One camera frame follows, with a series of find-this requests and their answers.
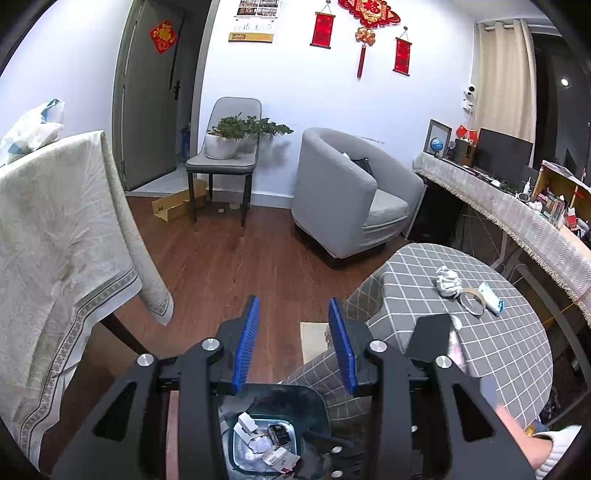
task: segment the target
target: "gray door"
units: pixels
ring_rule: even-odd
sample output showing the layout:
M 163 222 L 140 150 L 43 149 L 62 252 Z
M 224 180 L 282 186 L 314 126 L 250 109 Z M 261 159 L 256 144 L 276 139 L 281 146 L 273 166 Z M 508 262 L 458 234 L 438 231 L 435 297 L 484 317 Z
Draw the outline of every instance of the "gray door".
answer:
M 126 190 L 176 167 L 174 82 L 171 88 L 176 45 L 159 53 L 150 36 L 150 31 L 166 20 L 178 41 L 181 15 L 152 0 L 142 2 L 128 47 L 121 107 L 121 170 Z

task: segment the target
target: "person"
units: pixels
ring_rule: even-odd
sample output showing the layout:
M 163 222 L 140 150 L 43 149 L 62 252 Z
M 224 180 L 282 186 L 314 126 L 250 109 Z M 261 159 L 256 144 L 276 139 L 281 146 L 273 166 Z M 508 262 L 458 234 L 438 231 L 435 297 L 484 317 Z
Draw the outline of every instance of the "person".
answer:
M 573 425 L 559 432 L 541 432 L 530 437 L 503 405 L 498 405 L 495 412 L 535 470 L 537 480 L 542 480 L 552 470 L 581 429 Z

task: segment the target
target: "armchair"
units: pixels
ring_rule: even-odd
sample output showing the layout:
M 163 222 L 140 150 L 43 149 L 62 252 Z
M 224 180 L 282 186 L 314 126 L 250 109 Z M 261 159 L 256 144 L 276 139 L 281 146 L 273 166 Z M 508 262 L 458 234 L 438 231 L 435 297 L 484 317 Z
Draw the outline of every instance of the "armchair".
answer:
M 367 158 L 372 177 L 351 159 Z M 353 135 L 309 128 L 301 141 L 291 214 L 334 258 L 385 243 L 411 221 L 423 181 Z

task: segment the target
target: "blue globe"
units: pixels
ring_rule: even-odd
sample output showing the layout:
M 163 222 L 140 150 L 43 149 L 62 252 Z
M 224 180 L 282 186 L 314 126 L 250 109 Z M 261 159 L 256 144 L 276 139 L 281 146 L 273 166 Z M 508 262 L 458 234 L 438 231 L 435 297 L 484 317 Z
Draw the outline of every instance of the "blue globe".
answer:
M 437 137 L 433 138 L 433 140 L 431 140 L 431 149 L 434 152 L 439 153 L 441 150 L 443 150 L 443 142 Z

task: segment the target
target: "beige curtain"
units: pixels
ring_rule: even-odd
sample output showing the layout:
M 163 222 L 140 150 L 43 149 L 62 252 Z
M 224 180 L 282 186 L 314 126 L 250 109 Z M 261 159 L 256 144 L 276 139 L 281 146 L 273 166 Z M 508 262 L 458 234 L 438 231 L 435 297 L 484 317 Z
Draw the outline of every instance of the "beige curtain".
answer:
M 524 20 L 513 28 L 497 22 L 479 30 L 478 90 L 472 127 L 487 128 L 535 143 L 534 43 Z

